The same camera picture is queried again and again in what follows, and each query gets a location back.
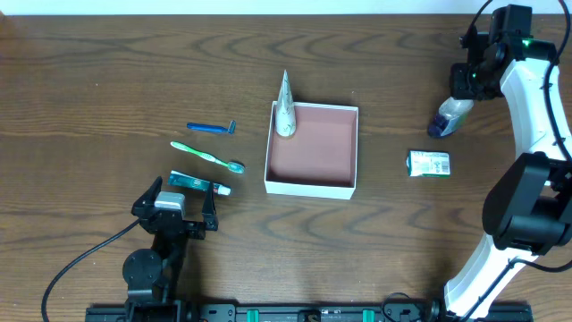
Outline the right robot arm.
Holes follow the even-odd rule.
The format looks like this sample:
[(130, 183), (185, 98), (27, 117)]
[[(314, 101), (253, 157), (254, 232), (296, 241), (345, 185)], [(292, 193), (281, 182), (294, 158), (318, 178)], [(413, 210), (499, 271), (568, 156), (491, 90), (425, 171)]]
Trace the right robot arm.
[(559, 95), (559, 50), (521, 30), (470, 33), (467, 61), (451, 68), (453, 98), (502, 97), (516, 159), (486, 196), (484, 236), (444, 286), (434, 318), (485, 321), (495, 298), (524, 267), (560, 273), (536, 260), (571, 241), (571, 131)]

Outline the white hair product tube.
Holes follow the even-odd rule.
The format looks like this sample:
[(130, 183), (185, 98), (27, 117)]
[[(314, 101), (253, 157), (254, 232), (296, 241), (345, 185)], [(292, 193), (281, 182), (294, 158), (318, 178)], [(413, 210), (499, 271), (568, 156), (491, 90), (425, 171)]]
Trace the white hair product tube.
[(295, 105), (290, 88), (290, 80), (287, 71), (284, 71), (281, 88), (274, 112), (274, 129), (278, 135), (289, 138), (297, 128)]

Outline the green white toothbrush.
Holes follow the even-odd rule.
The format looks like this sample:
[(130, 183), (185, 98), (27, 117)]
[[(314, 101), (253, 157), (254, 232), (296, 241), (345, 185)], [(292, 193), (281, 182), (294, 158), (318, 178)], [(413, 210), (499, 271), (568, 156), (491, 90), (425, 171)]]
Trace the green white toothbrush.
[(199, 151), (199, 150), (196, 150), (196, 149), (194, 149), (194, 148), (191, 148), (190, 146), (188, 146), (188, 145), (186, 145), (186, 144), (183, 144), (183, 143), (181, 143), (181, 142), (179, 142), (179, 141), (171, 141), (171, 142), (170, 142), (170, 145), (171, 145), (173, 148), (176, 148), (176, 149), (181, 150), (181, 151), (183, 151), (183, 152), (187, 152), (187, 153), (190, 153), (190, 154), (195, 155), (195, 156), (197, 156), (197, 157), (201, 157), (201, 158), (205, 159), (205, 160), (208, 161), (208, 162), (211, 162), (211, 163), (214, 163), (214, 164), (223, 166), (223, 167), (225, 167), (227, 170), (229, 170), (229, 171), (231, 171), (231, 172), (233, 172), (233, 173), (236, 173), (236, 174), (244, 174), (245, 171), (246, 171), (246, 168), (245, 168), (244, 165), (241, 165), (241, 164), (239, 164), (239, 163), (232, 162), (232, 161), (224, 162), (224, 161), (222, 161), (221, 159), (219, 159), (219, 158), (217, 158), (217, 157), (215, 157), (215, 156), (213, 156), (213, 155), (211, 155), (211, 154), (208, 154), (208, 153), (206, 153), (206, 152)]

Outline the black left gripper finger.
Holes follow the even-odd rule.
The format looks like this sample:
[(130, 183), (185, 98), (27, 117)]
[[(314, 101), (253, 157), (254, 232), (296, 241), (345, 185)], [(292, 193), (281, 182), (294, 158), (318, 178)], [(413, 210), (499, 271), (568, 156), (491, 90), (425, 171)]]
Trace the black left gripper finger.
[(202, 207), (202, 216), (206, 230), (216, 232), (218, 230), (218, 217), (215, 209), (214, 194), (214, 184), (210, 182)]
[(158, 176), (150, 187), (133, 203), (133, 215), (147, 215), (155, 206), (155, 201), (162, 190), (163, 179)]

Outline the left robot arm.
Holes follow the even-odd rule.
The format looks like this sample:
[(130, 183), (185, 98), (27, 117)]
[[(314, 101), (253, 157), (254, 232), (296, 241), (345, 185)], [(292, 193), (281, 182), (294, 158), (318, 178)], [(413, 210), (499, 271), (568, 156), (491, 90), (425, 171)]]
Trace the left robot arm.
[(132, 252), (122, 267), (128, 285), (128, 321), (193, 321), (197, 314), (176, 298), (178, 279), (190, 240), (203, 240), (218, 230), (214, 185), (206, 188), (200, 221), (186, 220), (185, 197), (162, 190), (158, 177), (134, 203), (131, 213), (154, 236), (148, 249)]

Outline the clear pump bottle blue liquid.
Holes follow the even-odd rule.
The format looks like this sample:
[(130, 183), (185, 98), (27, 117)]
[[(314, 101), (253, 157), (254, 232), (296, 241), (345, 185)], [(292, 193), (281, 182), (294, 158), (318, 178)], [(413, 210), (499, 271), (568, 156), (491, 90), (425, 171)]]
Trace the clear pump bottle blue liquid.
[(450, 136), (467, 119), (473, 106), (473, 100), (449, 97), (442, 103), (437, 114), (428, 125), (428, 135), (436, 139)]

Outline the green toothpaste tube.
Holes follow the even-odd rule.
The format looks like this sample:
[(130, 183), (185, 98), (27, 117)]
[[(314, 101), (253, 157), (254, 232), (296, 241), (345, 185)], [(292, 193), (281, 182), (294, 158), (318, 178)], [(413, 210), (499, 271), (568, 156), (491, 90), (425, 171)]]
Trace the green toothpaste tube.
[(231, 188), (226, 185), (199, 179), (197, 177), (193, 177), (175, 170), (171, 171), (168, 179), (168, 184), (197, 191), (207, 191), (209, 186), (213, 185), (214, 193), (223, 196), (231, 195)]

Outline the green white soap box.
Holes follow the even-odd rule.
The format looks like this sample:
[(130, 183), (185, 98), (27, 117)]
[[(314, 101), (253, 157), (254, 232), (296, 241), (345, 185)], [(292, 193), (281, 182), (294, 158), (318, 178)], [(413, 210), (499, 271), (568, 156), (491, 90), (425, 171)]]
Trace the green white soap box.
[(448, 177), (450, 155), (446, 152), (410, 150), (406, 159), (410, 177)]

